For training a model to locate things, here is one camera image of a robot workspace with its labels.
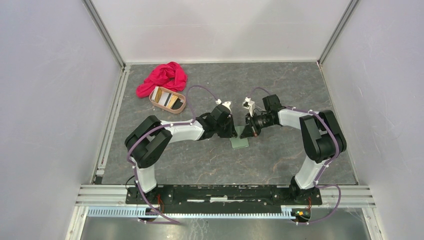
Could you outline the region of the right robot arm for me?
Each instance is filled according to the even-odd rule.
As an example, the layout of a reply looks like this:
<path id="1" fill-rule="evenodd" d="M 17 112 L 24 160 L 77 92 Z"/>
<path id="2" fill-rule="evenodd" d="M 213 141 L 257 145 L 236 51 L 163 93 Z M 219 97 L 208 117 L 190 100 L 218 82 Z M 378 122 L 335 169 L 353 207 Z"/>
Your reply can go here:
<path id="1" fill-rule="evenodd" d="M 249 112 L 240 138 L 257 137 L 262 129 L 274 125 L 300 130 L 306 158 L 290 181 L 288 196 L 293 203 L 302 204 L 317 189 L 324 170 L 347 149 L 346 139 L 331 110 L 283 106 L 275 94 L 264 97 L 262 102 L 265 110 L 255 113 L 255 102 L 245 98 L 242 107 Z"/>

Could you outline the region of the green card holder wallet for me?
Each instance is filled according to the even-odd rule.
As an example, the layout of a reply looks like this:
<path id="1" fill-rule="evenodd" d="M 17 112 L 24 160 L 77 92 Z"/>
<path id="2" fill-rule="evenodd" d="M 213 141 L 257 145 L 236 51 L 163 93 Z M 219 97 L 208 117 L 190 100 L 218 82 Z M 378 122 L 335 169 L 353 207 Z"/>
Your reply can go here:
<path id="1" fill-rule="evenodd" d="M 231 147 L 233 149 L 240 149 L 240 148 L 246 148 L 249 146 L 249 141 L 247 138 L 241 138 L 241 134 L 243 133 L 244 126 L 236 126 L 235 131 L 237 136 L 232 137 L 230 139 Z"/>

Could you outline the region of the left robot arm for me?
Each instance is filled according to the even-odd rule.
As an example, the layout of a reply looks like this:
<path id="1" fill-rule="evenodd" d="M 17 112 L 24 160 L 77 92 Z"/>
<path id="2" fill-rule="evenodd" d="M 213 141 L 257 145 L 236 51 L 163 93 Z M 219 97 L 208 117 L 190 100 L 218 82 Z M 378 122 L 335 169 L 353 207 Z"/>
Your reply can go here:
<path id="1" fill-rule="evenodd" d="M 230 139 L 238 136 L 231 102 L 218 104 L 211 112 L 186 121 L 164 121 L 148 116 L 124 141 L 127 161 L 134 170 L 138 197 L 145 204 L 157 198 L 155 163 L 166 147 L 182 141 L 202 141 L 213 136 Z"/>

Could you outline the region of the pink oval card tray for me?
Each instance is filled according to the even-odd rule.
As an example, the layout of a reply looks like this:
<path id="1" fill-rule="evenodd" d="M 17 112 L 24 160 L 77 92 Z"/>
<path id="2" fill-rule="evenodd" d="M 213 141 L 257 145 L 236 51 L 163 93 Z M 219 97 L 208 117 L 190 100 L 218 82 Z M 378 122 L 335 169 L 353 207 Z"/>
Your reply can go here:
<path id="1" fill-rule="evenodd" d="M 155 106 L 172 114 L 181 113 L 186 105 L 186 97 L 162 86 L 156 86 L 149 95 L 150 102 Z"/>

